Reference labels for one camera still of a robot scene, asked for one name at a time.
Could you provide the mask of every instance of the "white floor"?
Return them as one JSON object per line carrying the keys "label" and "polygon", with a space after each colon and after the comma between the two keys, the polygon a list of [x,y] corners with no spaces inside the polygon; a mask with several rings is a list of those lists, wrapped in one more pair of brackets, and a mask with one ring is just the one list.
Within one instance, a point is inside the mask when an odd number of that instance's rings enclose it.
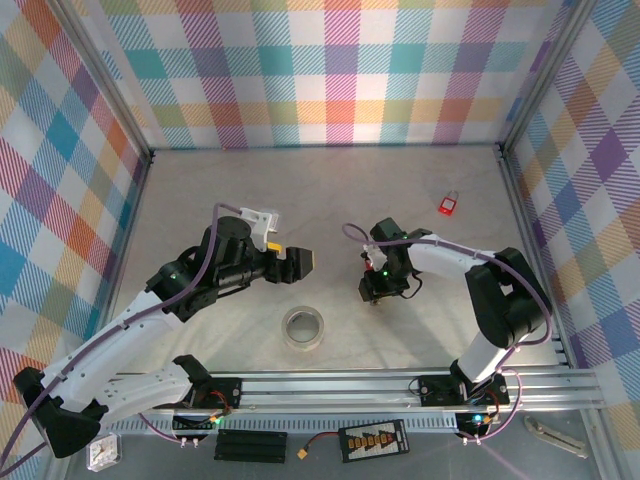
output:
{"label": "white floor", "polygon": [[[459,192],[452,217],[437,212]],[[464,245],[522,248],[490,147],[307,148],[162,152],[151,168],[117,299],[123,310],[158,268],[199,244],[215,202],[282,213],[274,241],[310,248],[316,270],[295,285],[256,281],[193,317],[126,369],[146,372],[191,353],[213,371],[448,367],[477,333],[464,278],[423,274],[410,301],[361,301],[361,246],[340,227],[369,230],[392,216],[407,231],[428,228]],[[320,311],[325,337],[313,351],[285,345],[283,315]],[[550,345],[523,349],[512,364],[556,363]]]}

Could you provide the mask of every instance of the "plaid wallpaper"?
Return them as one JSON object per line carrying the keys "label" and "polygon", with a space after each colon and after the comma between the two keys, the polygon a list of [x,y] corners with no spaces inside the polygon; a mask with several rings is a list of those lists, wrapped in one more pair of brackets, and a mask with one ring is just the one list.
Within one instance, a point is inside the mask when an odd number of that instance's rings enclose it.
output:
{"label": "plaid wallpaper", "polygon": [[160,148],[493,143],[566,13],[562,0],[73,3]]}
{"label": "plaid wallpaper", "polygon": [[516,148],[581,367],[640,478],[640,2],[601,0]]}
{"label": "plaid wallpaper", "polygon": [[45,0],[0,0],[0,446],[24,413],[15,373],[92,333],[141,171]]}

